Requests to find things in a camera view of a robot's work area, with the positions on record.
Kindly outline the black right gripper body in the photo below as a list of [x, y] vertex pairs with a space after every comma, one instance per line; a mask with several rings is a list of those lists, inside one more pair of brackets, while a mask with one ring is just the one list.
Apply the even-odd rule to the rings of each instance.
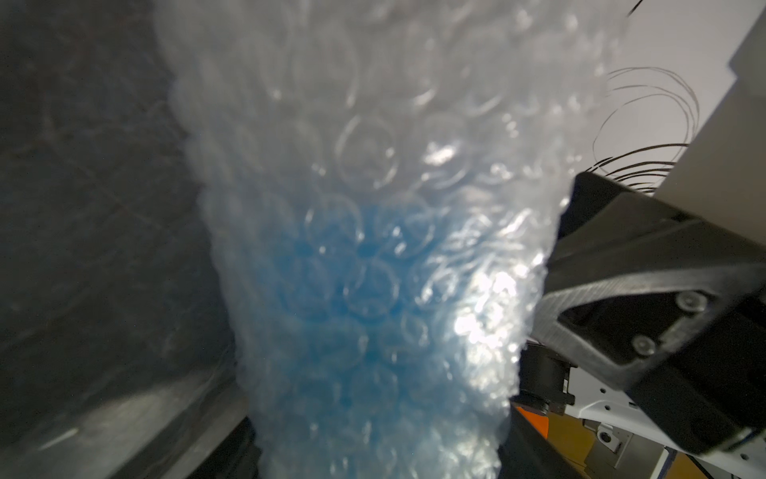
[[628, 397], [692, 454], [735, 450], [764, 433], [764, 301], [740, 303], [628, 389]]

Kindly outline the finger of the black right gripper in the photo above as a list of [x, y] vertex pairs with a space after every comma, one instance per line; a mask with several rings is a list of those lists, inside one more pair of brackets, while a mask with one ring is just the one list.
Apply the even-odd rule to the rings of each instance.
[[[631, 389], [695, 341], [724, 313], [765, 287], [765, 249], [660, 200], [593, 173], [574, 179], [548, 260], [532, 337], [618, 390]], [[620, 362], [564, 324], [575, 307], [607, 299], [702, 293], [699, 313], [674, 317], [656, 352]]]

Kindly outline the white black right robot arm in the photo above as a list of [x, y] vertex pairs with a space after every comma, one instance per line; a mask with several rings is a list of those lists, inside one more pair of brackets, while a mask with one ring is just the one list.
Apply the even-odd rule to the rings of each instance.
[[574, 180], [533, 337], [573, 366], [573, 417], [732, 478], [765, 474], [765, 249], [592, 173]]

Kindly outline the blue plastic wine glass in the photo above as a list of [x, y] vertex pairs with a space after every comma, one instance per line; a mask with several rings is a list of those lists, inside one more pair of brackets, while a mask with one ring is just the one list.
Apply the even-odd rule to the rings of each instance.
[[480, 291], [486, 229], [416, 195], [363, 207], [330, 196], [300, 222], [277, 211], [239, 261], [257, 430], [297, 422], [353, 443], [397, 427], [494, 433], [519, 347]]

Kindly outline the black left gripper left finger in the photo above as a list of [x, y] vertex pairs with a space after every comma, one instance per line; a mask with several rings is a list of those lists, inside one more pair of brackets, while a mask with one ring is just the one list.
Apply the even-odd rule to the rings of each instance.
[[255, 445], [255, 430], [246, 418], [189, 479], [259, 479], [259, 458], [261, 450]]

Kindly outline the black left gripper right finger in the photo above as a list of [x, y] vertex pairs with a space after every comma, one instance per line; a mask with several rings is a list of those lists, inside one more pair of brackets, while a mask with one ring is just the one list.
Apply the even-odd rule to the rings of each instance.
[[498, 455], [500, 479], [582, 478], [515, 407], [503, 425]]

